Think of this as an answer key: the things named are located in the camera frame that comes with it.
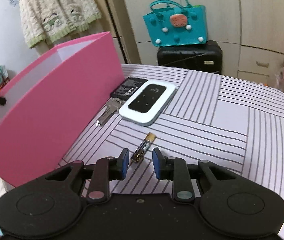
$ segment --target drawer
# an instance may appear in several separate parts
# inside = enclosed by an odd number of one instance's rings
[[[247,81],[251,81],[251,82],[267,84],[269,76],[238,71],[238,78],[243,79],[243,80],[247,80]]]
[[[241,46],[240,71],[271,75],[284,65],[284,55],[252,47]]]

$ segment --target metal screw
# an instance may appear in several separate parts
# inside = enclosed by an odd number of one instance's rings
[[[177,197],[180,199],[189,199],[192,198],[192,193],[190,191],[179,191]]]
[[[90,199],[100,199],[104,197],[104,193],[101,191],[92,191],[89,193]]]

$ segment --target white router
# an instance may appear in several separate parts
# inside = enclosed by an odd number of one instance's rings
[[[175,85],[160,80],[145,82],[119,109],[124,119],[151,125],[176,92]]]

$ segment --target gold battery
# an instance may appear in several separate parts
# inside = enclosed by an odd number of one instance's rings
[[[155,138],[156,136],[153,133],[148,133],[145,139],[140,144],[140,146],[137,148],[137,150],[132,155],[131,160],[138,163],[141,160],[141,158],[145,155],[147,150],[150,148]]]

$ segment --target teal handbag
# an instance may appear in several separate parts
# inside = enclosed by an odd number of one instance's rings
[[[157,47],[202,44],[207,42],[205,6],[187,6],[171,1],[156,0],[150,3],[151,13],[143,16],[152,44]],[[153,6],[166,3],[166,8]]]

